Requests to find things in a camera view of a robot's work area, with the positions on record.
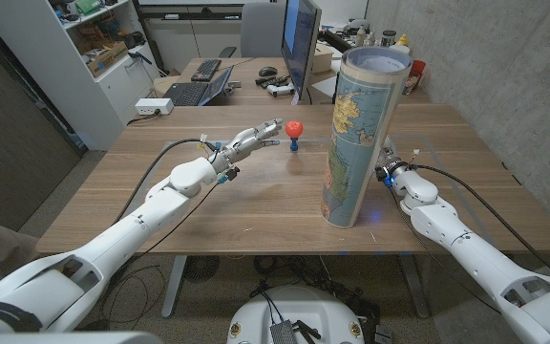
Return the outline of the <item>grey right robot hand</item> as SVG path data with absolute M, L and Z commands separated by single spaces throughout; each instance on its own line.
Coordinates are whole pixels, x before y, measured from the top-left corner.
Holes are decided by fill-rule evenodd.
M 398 163 L 399 161 L 401 161 L 401 159 L 397 154 L 395 144 L 390 136 L 386 136 L 377 159 L 377 165 L 379 167 L 385 167 L 389 163 Z

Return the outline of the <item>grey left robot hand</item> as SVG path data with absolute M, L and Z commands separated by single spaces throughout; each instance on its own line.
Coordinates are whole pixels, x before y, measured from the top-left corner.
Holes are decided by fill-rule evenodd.
M 279 134 L 282 123 L 281 118 L 275 118 L 267 120 L 257 127 L 243 130 L 218 152 L 213 153 L 208 161 L 217 173 L 221 173 L 233 163 L 249 157 L 253 151 L 279 144 L 280 142 L 273 140 L 272 137 Z

